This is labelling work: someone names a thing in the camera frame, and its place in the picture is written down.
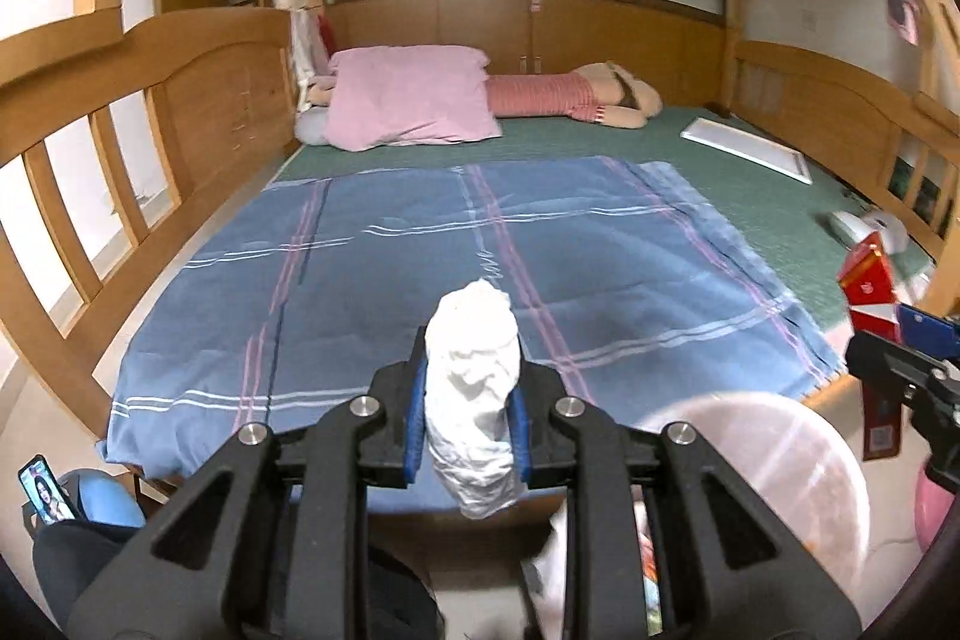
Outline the white tissue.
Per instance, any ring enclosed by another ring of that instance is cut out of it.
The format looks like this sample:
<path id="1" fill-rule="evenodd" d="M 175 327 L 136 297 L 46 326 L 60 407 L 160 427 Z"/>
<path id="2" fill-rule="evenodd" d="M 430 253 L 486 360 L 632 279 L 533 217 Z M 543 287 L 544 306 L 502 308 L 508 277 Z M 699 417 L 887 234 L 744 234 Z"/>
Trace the white tissue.
<path id="1" fill-rule="evenodd" d="M 506 414 L 521 374 L 521 343 L 508 294 L 485 280 L 444 294 L 425 349 L 433 470 L 459 512 L 483 520 L 521 495 Z"/>

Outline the red cigarette carton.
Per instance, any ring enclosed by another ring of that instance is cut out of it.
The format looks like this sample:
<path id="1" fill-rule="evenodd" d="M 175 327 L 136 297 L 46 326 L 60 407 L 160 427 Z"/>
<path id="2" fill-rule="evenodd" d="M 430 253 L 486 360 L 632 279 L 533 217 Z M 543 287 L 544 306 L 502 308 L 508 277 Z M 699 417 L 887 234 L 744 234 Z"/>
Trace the red cigarette carton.
<path id="1" fill-rule="evenodd" d="M 893 269 L 878 230 L 869 230 L 867 236 L 851 248 L 836 280 L 848 302 L 848 315 L 854 331 L 867 331 L 889 341 L 900 341 Z M 861 401 L 864 417 L 862 458 L 875 461 L 900 455 L 901 404 L 884 398 L 867 383 L 861 385 Z"/>

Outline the pink pillow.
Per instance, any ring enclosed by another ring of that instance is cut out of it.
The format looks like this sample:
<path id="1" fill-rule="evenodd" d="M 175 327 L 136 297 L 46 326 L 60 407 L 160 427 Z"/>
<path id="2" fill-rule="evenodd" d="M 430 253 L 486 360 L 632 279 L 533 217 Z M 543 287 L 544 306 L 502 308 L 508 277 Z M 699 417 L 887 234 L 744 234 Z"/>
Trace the pink pillow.
<path id="1" fill-rule="evenodd" d="M 501 135 L 488 107 L 485 52 L 374 46 L 337 52 L 325 140 L 345 151 L 459 145 Z"/>

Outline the blue plaid bed sheet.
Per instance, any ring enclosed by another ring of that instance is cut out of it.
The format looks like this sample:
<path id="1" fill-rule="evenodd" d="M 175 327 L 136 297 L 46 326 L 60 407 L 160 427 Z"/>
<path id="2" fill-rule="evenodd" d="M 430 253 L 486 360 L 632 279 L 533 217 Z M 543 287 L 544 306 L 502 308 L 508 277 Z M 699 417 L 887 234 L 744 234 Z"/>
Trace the blue plaid bed sheet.
<path id="1" fill-rule="evenodd" d="M 99 452 L 185 476 L 247 422 L 311 424 L 467 287 L 623 422 L 838 375 L 796 294 L 669 164 L 373 169 L 268 185 L 185 262 L 125 351 Z"/>

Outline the white flat board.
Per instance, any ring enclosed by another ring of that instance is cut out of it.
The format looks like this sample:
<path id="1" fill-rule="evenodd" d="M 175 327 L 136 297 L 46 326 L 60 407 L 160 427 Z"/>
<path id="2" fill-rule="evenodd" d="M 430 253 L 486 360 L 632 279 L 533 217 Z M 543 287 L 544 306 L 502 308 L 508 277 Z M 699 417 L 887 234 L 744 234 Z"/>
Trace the white flat board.
<path id="1" fill-rule="evenodd" d="M 811 172 L 802 152 L 781 143 L 771 142 L 768 138 L 750 131 L 698 117 L 690 125 L 686 125 L 680 132 L 680 138 L 715 151 L 727 152 L 742 161 L 773 170 L 801 184 L 812 183 Z"/>

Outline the striped plush doll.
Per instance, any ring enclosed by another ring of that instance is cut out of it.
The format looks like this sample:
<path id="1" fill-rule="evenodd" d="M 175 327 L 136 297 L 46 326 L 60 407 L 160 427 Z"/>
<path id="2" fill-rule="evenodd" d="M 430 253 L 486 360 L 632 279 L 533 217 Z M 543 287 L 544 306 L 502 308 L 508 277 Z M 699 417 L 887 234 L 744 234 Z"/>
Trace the striped plush doll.
<path id="1" fill-rule="evenodd" d="M 622 130 L 640 130 L 664 108 L 656 89 L 613 62 L 560 74 L 495 74 L 487 99 L 498 119 L 568 117 Z"/>

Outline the white electronic device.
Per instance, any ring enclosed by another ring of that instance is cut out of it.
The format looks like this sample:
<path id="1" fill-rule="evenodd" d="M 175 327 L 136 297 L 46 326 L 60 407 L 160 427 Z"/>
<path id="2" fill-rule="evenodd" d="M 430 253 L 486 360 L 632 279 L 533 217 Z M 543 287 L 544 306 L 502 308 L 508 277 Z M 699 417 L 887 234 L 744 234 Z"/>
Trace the white electronic device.
<path id="1" fill-rule="evenodd" d="M 846 247 L 854 247 L 871 234 L 880 237 L 887 255 L 907 252 L 910 247 L 910 234 L 905 224 L 893 214 L 878 209 L 864 214 L 835 211 L 828 216 L 828 226 Z"/>

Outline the pink round object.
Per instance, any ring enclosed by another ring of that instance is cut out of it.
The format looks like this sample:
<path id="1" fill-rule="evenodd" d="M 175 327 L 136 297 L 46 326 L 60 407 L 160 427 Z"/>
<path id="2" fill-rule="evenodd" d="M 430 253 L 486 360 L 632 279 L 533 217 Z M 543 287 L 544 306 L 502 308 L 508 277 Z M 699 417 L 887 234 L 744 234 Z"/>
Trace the pink round object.
<path id="1" fill-rule="evenodd" d="M 914 529 L 919 549 L 923 552 L 929 551 L 955 498 L 951 492 L 929 479 L 926 468 L 928 463 L 919 468 L 914 491 Z"/>

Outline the white lined trash basket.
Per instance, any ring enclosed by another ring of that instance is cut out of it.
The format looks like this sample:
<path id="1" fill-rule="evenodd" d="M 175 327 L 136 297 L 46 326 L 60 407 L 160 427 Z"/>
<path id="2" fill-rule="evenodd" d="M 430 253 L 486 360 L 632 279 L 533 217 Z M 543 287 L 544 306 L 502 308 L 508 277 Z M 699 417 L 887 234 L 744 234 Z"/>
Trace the white lined trash basket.
<path id="1" fill-rule="evenodd" d="M 628 429 L 578 398 L 530 424 L 562 523 L 527 586 L 545 638 L 854 638 L 861 619 L 775 510 L 686 422 Z"/>

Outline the smartphone with photo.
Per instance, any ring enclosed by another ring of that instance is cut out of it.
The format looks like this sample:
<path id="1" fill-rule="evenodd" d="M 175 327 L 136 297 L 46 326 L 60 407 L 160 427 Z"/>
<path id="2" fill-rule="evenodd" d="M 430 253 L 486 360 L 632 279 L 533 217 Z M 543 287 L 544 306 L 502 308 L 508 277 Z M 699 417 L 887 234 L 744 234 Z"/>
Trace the smartphone with photo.
<path id="1" fill-rule="evenodd" d="M 43 525 L 73 521 L 75 509 L 43 455 L 36 455 L 18 471 L 18 482 Z"/>

